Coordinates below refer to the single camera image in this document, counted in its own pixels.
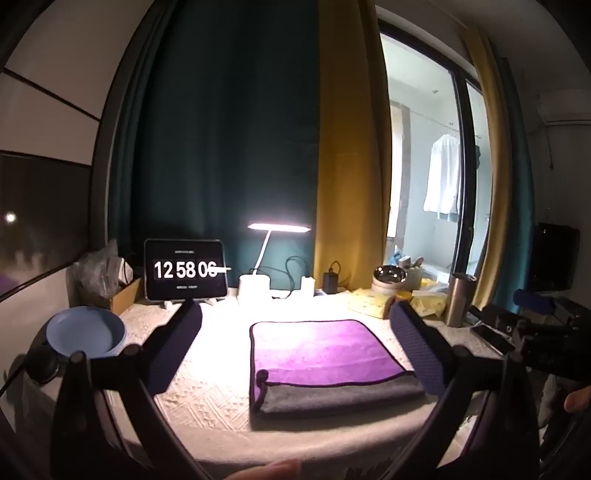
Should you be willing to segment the steel bowl on stack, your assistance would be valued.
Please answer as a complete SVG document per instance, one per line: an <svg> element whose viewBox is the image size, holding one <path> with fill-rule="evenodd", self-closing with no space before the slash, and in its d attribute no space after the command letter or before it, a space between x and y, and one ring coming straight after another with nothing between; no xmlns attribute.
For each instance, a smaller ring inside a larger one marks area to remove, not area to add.
<svg viewBox="0 0 591 480"><path fill-rule="evenodd" d="M385 295L394 295L403 289L407 280L406 271L397 265L382 265L373 272L372 290Z"/></svg>

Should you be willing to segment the black smartphone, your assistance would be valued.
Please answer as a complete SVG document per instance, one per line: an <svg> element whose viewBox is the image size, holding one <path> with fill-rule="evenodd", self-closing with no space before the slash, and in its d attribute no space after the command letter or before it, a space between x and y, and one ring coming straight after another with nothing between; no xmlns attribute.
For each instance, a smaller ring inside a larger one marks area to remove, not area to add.
<svg viewBox="0 0 591 480"><path fill-rule="evenodd" d="M515 350L511 342L486 324L473 326L471 332L500 355L506 355Z"/></svg>

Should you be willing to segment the stainless steel tumbler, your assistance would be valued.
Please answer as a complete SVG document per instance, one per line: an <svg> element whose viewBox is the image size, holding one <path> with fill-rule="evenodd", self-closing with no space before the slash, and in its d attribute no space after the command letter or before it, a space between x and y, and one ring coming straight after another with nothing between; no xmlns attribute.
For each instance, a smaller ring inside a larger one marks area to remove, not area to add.
<svg viewBox="0 0 591 480"><path fill-rule="evenodd" d="M466 273L453 273L450 277L445 324L452 328L460 328L467 312L472 305L477 287L477 278Z"/></svg>

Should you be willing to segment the black power bank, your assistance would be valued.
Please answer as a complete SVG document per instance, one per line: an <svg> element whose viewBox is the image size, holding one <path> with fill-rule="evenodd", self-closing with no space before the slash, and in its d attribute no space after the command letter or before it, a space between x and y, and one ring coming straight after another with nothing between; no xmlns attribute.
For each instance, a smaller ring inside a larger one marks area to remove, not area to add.
<svg viewBox="0 0 591 480"><path fill-rule="evenodd" d="M328 271L322 276L322 291L325 294L332 295L338 293L341 268L341 263L338 260L332 261Z"/></svg>

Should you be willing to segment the right yellow teal curtain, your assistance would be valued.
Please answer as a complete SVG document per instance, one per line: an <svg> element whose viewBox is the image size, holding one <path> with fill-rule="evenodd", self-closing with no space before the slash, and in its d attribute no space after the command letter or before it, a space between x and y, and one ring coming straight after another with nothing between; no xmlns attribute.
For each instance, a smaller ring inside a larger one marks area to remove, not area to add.
<svg viewBox="0 0 591 480"><path fill-rule="evenodd" d="M463 39L476 68L487 115L492 198L475 305L517 313L514 294L527 286L534 235L534 185L525 121L508 59L479 27Z"/></svg>

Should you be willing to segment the cardboard box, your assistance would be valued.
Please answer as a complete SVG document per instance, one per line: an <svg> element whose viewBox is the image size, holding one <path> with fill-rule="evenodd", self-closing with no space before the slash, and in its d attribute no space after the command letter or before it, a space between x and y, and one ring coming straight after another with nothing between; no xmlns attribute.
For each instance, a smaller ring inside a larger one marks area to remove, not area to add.
<svg viewBox="0 0 591 480"><path fill-rule="evenodd" d="M102 308L120 315L142 296L142 288L142 279L137 278L109 299L87 291L82 285L77 287L77 293L82 305Z"/></svg>

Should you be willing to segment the white desk lamp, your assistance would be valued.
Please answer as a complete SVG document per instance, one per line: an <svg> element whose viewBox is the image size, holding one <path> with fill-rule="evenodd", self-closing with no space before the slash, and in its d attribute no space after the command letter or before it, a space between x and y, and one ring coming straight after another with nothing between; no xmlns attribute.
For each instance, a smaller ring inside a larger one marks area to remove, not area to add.
<svg viewBox="0 0 591 480"><path fill-rule="evenodd" d="M263 221L250 222L247 227L252 231L263 232L264 238L259 255L256 257L256 262L253 264L252 269L249 270L249 273L242 274L239 277L238 300L254 302L277 299L277 296L273 295L273 290L271 289L270 276L260 272L263 266L264 256L266 256L266 250L269 248L271 236L273 236L273 233L305 234L311 231L311 227L307 225Z"/></svg>

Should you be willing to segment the dark green curtain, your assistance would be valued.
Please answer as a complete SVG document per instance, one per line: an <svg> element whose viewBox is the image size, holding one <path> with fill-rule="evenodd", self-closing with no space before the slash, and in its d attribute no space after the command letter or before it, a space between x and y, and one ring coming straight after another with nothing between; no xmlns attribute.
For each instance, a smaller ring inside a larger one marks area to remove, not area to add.
<svg viewBox="0 0 591 480"><path fill-rule="evenodd" d="M238 285L300 287L315 255L320 47L315 1L159 1L125 95L108 233L136 270L149 239L216 239Z"/></svg>

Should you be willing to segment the yellow wet wipes pack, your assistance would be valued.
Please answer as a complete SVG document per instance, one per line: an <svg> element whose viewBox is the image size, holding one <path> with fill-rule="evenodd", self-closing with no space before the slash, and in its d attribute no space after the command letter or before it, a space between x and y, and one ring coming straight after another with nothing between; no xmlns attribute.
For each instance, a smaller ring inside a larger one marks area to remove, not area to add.
<svg viewBox="0 0 591 480"><path fill-rule="evenodd" d="M411 306L422 318L441 318L447 306L447 293L433 290L414 290Z"/></svg>

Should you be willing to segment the yellow tissue box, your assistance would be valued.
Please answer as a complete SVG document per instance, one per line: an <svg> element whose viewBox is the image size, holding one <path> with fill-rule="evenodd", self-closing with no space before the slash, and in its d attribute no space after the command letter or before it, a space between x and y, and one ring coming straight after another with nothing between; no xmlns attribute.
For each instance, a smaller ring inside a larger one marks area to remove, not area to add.
<svg viewBox="0 0 591 480"><path fill-rule="evenodd" d="M349 295L349 309L377 319L387 319L395 302L396 296L371 289L358 289Z"/></svg>

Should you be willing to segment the tablet showing clock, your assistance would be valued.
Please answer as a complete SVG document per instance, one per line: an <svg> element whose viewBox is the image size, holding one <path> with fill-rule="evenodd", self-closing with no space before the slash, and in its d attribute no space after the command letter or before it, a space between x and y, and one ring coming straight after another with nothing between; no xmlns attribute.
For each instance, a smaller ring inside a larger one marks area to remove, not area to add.
<svg viewBox="0 0 591 480"><path fill-rule="evenodd" d="M224 297L229 270L219 240L144 242L144 295L150 302Z"/></svg>

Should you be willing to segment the white charger adapter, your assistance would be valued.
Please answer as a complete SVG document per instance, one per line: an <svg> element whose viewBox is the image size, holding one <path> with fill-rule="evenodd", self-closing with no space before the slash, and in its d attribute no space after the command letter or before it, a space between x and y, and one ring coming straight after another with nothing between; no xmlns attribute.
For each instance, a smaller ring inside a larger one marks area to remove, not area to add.
<svg viewBox="0 0 591 480"><path fill-rule="evenodd" d="M315 278L310 276L301 277L301 292L305 294L315 293Z"/></svg>

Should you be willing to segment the purple and grey towel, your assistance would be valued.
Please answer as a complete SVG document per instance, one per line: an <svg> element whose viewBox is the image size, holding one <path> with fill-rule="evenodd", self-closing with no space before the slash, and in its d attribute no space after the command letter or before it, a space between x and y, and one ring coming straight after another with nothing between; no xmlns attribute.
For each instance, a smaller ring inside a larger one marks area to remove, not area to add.
<svg viewBox="0 0 591 480"><path fill-rule="evenodd" d="M259 322L249 338L253 415L321 417L425 397L415 373L358 320Z"/></svg>

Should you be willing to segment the mustard yellow curtain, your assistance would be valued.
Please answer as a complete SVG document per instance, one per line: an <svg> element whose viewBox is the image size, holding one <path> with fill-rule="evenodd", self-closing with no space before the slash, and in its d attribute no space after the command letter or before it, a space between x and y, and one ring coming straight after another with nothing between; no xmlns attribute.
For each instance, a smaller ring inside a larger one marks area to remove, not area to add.
<svg viewBox="0 0 591 480"><path fill-rule="evenodd" d="M384 260L392 182L388 80L376 5L322 1L314 272L368 288Z"/></svg>

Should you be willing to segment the white hanging shirt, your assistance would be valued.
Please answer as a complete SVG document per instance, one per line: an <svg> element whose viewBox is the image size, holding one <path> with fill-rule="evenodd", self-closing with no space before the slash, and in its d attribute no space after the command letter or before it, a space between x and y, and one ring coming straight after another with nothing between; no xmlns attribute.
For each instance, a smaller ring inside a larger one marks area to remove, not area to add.
<svg viewBox="0 0 591 480"><path fill-rule="evenodd" d="M449 134L444 134L432 145L425 211L447 216L459 214L460 150L461 142Z"/></svg>

